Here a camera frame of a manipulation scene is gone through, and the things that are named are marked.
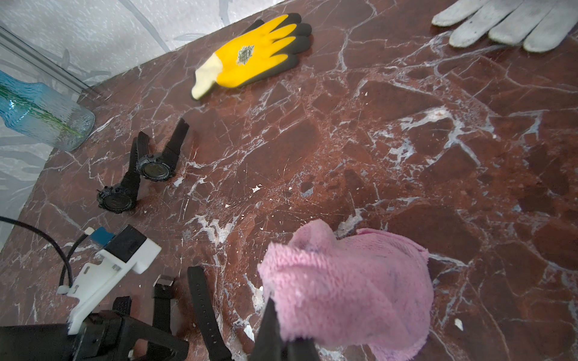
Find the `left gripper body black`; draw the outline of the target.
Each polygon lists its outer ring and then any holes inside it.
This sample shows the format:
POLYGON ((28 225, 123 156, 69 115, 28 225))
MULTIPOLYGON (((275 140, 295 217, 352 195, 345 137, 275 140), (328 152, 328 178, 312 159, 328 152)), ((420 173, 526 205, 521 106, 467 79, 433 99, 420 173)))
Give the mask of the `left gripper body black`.
POLYGON ((90 314, 75 337, 72 360, 130 360, 126 331, 129 316, 117 311, 90 314))

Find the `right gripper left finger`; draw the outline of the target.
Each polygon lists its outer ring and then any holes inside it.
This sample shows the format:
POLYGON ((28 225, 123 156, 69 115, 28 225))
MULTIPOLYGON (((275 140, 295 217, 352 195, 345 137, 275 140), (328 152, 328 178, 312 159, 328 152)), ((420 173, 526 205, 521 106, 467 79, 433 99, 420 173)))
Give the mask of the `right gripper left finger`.
POLYGON ((269 298, 249 361, 281 361, 282 342, 275 302, 269 298))

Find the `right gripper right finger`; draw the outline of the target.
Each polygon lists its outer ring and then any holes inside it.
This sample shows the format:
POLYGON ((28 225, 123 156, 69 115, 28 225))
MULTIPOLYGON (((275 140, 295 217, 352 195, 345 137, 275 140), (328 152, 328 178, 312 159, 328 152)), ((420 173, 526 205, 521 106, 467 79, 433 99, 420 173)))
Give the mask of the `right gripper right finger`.
POLYGON ((287 361, 320 361, 315 343, 310 338, 298 338, 286 345, 287 361))

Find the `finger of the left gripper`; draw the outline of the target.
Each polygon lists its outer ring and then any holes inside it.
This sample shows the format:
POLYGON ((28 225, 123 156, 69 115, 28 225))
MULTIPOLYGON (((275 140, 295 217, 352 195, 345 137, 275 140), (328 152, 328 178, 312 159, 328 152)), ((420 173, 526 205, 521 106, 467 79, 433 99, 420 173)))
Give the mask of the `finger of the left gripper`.
POLYGON ((119 331, 119 360, 128 360, 130 350, 142 339, 150 345, 163 347, 169 351, 164 360, 186 360, 189 351, 187 341, 130 316, 122 316, 119 331))

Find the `black watch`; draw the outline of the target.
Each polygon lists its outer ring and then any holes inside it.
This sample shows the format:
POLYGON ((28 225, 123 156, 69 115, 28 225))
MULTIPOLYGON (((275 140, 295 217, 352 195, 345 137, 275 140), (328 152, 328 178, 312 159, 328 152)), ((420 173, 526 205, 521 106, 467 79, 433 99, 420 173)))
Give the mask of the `black watch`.
POLYGON ((233 355, 224 343, 218 327, 203 268, 201 266, 189 267, 187 277, 197 326, 203 337, 210 361, 232 361, 233 355))
POLYGON ((144 132, 137 136, 136 171, 145 179, 155 182, 168 181, 176 174, 176 167, 190 126, 181 118, 161 153, 150 154, 150 137, 144 132))
MULTIPOLYGON (((174 278, 166 275, 160 275, 154 284, 154 315, 152 326, 172 335, 170 326, 170 309, 173 298, 174 278)), ((148 360, 165 360, 171 355, 168 347, 148 343, 146 356, 148 360)))
POLYGON ((136 207, 141 182, 140 174, 136 168, 138 162, 137 143, 138 138, 134 138, 129 153, 129 168, 121 182, 98 191, 97 201, 100 208, 121 214, 136 207))

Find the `pink fluffy cloth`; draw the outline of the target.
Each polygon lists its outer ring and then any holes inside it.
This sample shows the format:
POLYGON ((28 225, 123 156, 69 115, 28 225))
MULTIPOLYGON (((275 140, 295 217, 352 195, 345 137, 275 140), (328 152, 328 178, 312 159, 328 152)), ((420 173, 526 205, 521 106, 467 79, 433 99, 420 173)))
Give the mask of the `pink fluffy cloth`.
POLYGON ((338 239, 311 221, 289 243, 271 243, 257 270, 284 342, 367 345, 378 360, 410 360, 424 347, 434 289, 429 252, 382 230, 338 239))

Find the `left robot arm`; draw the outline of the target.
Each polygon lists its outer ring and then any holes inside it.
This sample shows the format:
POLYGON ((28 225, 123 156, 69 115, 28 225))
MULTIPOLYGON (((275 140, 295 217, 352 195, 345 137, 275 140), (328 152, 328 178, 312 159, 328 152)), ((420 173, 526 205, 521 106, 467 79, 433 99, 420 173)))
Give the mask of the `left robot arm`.
POLYGON ((76 335, 64 323, 1 328, 2 360, 128 360, 139 340, 167 350, 165 360, 185 360, 188 342, 116 311, 90 314, 76 335))

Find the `blue glass vase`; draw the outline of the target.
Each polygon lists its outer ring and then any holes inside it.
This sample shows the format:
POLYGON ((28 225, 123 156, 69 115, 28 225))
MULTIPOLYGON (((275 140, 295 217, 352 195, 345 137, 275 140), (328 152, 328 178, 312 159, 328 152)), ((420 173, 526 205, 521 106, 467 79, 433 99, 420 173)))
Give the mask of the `blue glass vase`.
POLYGON ((42 83, 25 83, 1 73, 1 119, 7 128, 59 150, 80 147, 95 115, 42 83))

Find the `yellow black work glove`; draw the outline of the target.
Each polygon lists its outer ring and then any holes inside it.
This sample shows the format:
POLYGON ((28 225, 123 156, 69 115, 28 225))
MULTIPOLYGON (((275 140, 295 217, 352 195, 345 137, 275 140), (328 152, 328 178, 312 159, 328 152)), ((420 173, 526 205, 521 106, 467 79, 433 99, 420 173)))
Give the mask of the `yellow black work glove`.
POLYGON ((278 75, 299 64, 311 47, 312 27, 299 14, 256 20, 241 35, 216 50, 196 71, 191 96, 200 100, 217 84, 238 88, 278 75))

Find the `white knit glove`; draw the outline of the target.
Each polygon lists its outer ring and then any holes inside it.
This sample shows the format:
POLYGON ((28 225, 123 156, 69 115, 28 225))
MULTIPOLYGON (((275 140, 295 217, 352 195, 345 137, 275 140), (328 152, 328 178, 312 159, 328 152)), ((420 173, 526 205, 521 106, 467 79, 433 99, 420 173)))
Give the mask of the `white knit glove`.
POLYGON ((530 53, 558 47, 577 25, 575 0, 461 0, 436 14, 431 24, 458 24, 449 45, 467 48, 483 36, 503 45, 522 45, 530 53))

